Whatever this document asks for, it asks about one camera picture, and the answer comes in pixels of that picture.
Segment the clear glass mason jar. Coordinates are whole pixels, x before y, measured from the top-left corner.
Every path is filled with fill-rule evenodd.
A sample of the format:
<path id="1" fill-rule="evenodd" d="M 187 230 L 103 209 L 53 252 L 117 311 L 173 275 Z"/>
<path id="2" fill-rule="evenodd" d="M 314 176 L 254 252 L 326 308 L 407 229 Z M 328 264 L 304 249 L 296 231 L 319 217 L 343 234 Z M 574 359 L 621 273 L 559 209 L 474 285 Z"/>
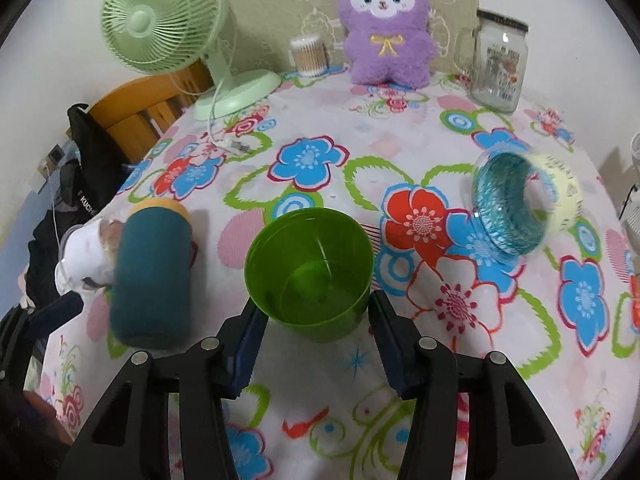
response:
<path id="1" fill-rule="evenodd" d="M 522 92 L 529 26 L 485 9 L 477 9 L 476 17 L 474 27 L 463 27 L 458 33 L 454 62 L 470 80 L 473 101 L 511 114 Z"/>

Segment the beige patterned backboard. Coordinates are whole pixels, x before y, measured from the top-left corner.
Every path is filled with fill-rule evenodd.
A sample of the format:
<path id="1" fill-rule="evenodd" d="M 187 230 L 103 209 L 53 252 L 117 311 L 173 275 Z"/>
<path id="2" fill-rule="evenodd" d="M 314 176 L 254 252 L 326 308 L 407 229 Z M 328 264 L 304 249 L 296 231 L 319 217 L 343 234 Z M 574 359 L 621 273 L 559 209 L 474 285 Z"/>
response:
<path id="1" fill-rule="evenodd" d="M 332 65 L 346 61 L 337 0 L 229 1 L 220 41 L 233 73 L 254 68 L 287 72 L 293 67 L 290 39 L 309 34 L 321 37 Z M 430 0 L 430 5 L 428 32 L 438 47 L 431 69 L 457 72 L 459 62 L 472 58 L 473 40 L 464 30 L 475 26 L 478 0 Z"/>

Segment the teal sleeved bottle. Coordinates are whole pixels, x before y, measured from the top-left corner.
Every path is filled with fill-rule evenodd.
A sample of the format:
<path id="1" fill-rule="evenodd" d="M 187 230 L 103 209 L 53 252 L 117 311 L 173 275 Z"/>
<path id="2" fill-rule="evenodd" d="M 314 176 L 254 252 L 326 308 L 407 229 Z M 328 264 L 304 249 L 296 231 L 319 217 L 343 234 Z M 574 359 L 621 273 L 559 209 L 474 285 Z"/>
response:
<path id="1" fill-rule="evenodd" d="M 129 347 L 170 350 L 191 327 L 192 223 L 170 198 L 148 198 L 122 228 L 112 285 L 110 325 Z"/>

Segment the cotton swab container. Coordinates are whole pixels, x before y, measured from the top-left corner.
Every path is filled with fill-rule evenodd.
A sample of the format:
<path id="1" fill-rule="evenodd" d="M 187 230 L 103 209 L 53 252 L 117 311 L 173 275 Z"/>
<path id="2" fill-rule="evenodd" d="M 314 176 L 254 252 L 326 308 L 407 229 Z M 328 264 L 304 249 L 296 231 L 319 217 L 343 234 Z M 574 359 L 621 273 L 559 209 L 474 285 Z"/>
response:
<path id="1" fill-rule="evenodd" d="M 296 72 L 303 77 L 317 77 L 329 68 L 326 48 L 319 34 L 297 36 L 290 40 Z"/>

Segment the purple plush toy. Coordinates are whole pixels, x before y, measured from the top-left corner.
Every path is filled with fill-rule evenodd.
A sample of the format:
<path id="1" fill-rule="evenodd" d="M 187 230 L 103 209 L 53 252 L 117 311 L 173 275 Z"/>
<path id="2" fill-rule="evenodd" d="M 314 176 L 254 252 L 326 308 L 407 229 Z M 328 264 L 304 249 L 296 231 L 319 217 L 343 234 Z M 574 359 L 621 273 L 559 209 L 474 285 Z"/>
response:
<path id="1" fill-rule="evenodd" d="M 428 0 L 338 0 L 352 82 L 427 86 L 437 55 L 429 13 Z"/>

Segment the green plastic cup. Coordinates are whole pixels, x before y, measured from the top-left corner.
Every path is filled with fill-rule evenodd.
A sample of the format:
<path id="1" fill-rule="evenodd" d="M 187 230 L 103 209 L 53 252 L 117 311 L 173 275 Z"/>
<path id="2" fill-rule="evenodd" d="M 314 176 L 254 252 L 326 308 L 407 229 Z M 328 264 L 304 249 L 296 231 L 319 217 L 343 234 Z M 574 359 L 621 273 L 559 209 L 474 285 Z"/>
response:
<path id="1" fill-rule="evenodd" d="M 315 342 L 356 330 L 370 296 L 374 251 L 344 212 L 288 212 L 254 238 L 244 263 L 248 296 L 259 310 Z"/>

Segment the wooden chair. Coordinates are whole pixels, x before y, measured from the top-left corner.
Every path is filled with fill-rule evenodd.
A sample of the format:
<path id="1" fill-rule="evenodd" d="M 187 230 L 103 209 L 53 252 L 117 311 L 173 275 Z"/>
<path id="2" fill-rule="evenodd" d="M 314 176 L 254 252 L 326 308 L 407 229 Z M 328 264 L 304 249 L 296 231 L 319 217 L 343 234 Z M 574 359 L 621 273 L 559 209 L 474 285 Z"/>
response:
<path id="1" fill-rule="evenodd" d="M 130 162 L 140 162 L 160 137 L 214 85 L 198 61 L 168 75 L 129 81 L 88 108 Z"/>

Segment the black jacket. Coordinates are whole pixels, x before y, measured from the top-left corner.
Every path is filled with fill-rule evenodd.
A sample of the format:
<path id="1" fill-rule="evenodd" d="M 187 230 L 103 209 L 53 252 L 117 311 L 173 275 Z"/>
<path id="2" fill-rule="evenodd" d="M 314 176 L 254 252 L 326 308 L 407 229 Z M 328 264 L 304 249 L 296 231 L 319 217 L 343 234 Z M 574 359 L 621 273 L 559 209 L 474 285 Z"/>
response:
<path id="1" fill-rule="evenodd" d="M 53 206 L 28 243 L 26 296 L 32 308 L 15 306 L 1 321 L 1 477 L 54 479 L 70 444 L 56 411 L 25 379 L 36 344 L 81 312 L 76 292 L 62 295 L 54 284 L 58 243 L 73 226 L 98 214 L 128 177 L 130 159 L 88 112 L 86 103 L 67 110 L 70 138 L 79 150 L 53 183 Z"/>

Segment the white paper wrapped cup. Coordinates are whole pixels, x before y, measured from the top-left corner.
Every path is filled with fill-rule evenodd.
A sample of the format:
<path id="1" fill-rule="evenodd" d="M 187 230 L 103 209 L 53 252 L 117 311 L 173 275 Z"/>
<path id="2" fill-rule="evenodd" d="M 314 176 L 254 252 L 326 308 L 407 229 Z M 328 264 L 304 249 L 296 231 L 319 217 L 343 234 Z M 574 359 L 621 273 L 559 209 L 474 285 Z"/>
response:
<path id="1" fill-rule="evenodd" d="M 123 228 L 119 220 L 98 219 L 65 232 L 54 270 L 54 284 L 60 295 L 113 283 Z"/>

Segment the floral tablecloth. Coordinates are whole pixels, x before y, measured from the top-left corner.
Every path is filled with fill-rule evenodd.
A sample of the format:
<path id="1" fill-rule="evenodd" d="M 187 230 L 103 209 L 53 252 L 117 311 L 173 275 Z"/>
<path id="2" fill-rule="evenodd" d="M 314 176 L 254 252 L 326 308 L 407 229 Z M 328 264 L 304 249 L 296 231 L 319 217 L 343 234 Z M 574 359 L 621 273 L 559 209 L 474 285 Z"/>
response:
<path id="1" fill-rule="evenodd" d="M 564 125 L 547 134 L 541 108 L 521 100 L 512 117 L 462 96 L 454 76 L 420 90 L 363 87 L 337 75 L 286 75 L 268 99 L 217 120 L 248 155 L 223 155 L 186 113 L 103 211 L 126 220 L 151 198 L 191 216 L 189 344 L 239 314 L 248 295 L 250 244 L 282 214 L 339 210 L 360 228 L 329 226 L 317 242 L 276 242 L 268 278 L 285 263 L 329 272 L 339 297 L 357 299 L 367 274 L 421 334 L 469 356 L 503 351 L 558 430 L 579 479 L 604 479 L 639 420 L 639 321 L 634 265 L 597 169 Z M 524 262 L 489 258 L 472 229 L 473 162 L 494 145 L 553 153 L 568 162 L 584 201 L 574 226 Z M 110 324 L 110 290 L 82 293 L 85 310 L 50 336 L 39 392 L 76 437 L 107 384 L 134 353 Z M 240 479 L 393 479 L 405 451 L 411 401 L 383 386 L 368 322 L 313 342 L 270 321 L 250 384 L 224 401 Z"/>

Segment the green desk fan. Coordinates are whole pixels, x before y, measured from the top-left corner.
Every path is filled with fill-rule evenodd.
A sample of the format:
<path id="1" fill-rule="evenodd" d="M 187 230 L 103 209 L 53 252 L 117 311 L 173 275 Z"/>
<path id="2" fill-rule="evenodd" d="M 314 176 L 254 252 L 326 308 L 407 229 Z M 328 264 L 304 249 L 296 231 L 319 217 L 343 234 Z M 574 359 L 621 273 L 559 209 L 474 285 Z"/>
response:
<path id="1" fill-rule="evenodd" d="M 218 40 L 229 11 L 230 0 L 104 0 L 102 35 L 122 64 L 145 75 L 202 61 L 215 88 L 198 97 L 194 118 L 207 122 L 257 103 L 281 83 L 263 68 L 231 73 Z"/>

